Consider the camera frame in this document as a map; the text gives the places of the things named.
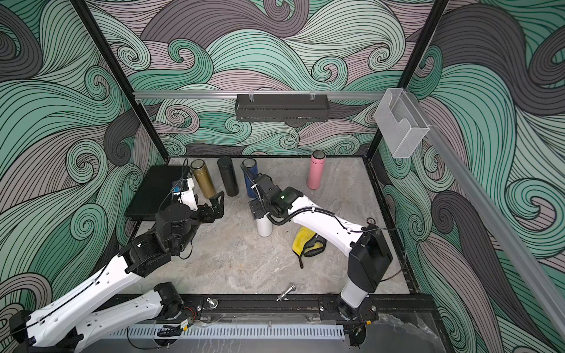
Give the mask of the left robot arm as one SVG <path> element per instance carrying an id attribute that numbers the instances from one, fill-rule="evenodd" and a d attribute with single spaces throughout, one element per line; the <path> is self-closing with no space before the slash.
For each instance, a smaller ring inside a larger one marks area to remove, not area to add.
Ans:
<path id="1" fill-rule="evenodd" d="M 187 193 L 155 216 L 153 228 L 132 239 L 107 265 L 58 300 L 22 310 L 9 320 L 16 352 L 80 352 L 105 335 L 150 319 L 175 319 L 184 308 L 171 282 L 108 309 L 100 306 L 180 255 L 202 224 L 225 214 L 224 192 L 208 204 Z"/>

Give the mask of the gold thermos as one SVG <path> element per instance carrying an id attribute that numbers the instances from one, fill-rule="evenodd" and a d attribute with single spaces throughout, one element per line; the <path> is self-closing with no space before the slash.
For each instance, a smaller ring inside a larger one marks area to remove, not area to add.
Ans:
<path id="1" fill-rule="evenodd" d="M 204 197 L 207 199 L 214 197 L 216 195 L 216 188 L 207 169 L 206 162 L 203 159 L 193 160 L 190 168 Z"/>

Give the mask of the blue thermos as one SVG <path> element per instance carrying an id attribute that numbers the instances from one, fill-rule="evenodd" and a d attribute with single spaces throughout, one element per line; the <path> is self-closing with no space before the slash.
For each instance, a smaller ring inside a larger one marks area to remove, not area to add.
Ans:
<path id="1" fill-rule="evenodd" d="M 241 163 L 242 171 L 244 172 L 244 181 L 247 188 L 247 195 L 251 199 L 257 196 L 253 188 L 253 179 L 257 176 L 257 161 L 254 158 L 247 158 Z"/>

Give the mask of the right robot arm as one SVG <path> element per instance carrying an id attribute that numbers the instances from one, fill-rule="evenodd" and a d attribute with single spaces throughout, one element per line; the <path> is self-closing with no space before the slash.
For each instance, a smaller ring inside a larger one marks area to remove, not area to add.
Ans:
<path id="1" fill-rule="evenodd" d="M 270 176 L 245 167 L 242 170 L 256 195 L 250 202 L 255 217 L 266 218 L 276 226 L 288 222 L 304 226 L 348 257 L 348 280 L 341 290 L 338 310 L 344 319 L 357 319 L 363 301 L 377 290 L 393 261 L 383 230 L 371 222 L 362 226 L 346 221 L 295 188 L 281 190 Z"/>

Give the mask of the black thermos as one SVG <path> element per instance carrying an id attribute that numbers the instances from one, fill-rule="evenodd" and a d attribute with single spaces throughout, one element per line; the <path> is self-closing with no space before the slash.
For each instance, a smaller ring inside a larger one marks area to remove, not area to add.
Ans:
<path id="1" fill-rule="evenodd" d="M 232 159 L 228 156 L 220 157 L 217 161 L 217 165 L 219 167 L 219 172 L 226 194 L 229 197 L 236 197 L 239 194 L 239 187 Z"/>

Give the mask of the yellow cleaning cloth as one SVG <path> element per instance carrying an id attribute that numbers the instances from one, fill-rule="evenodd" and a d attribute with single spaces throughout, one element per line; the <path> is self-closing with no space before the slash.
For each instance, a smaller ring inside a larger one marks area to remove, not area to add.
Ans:
<path id="1" fill-rule="evenodd" d="M 304 268 L 303 258 L 322 254 L 327 240 L 307 227 L 302 227 L 294 238 L 292 251 L 297 256 L 300 268 Z"/>

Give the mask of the pink thermos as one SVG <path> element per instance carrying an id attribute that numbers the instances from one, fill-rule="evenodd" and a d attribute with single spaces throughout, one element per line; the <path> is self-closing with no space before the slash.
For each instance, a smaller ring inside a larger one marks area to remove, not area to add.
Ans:
<path id="1" fill-rule="evenodd" d="M 307 186 L 312 190 L 318 189 L 322 183 L 325 160 L 326 154 L 322 150 L 316 150 L 312 152 L 307 180 Z"/>

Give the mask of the white thermos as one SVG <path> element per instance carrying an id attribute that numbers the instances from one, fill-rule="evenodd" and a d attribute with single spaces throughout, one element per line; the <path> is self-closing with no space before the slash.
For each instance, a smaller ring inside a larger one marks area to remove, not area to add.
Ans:
<path id="1" fill-rule="evenodd" d="M 273 224 L 267 216 L 256 219 L 257 232 L 261 237 L 269 237 L 272 234 Z"/>

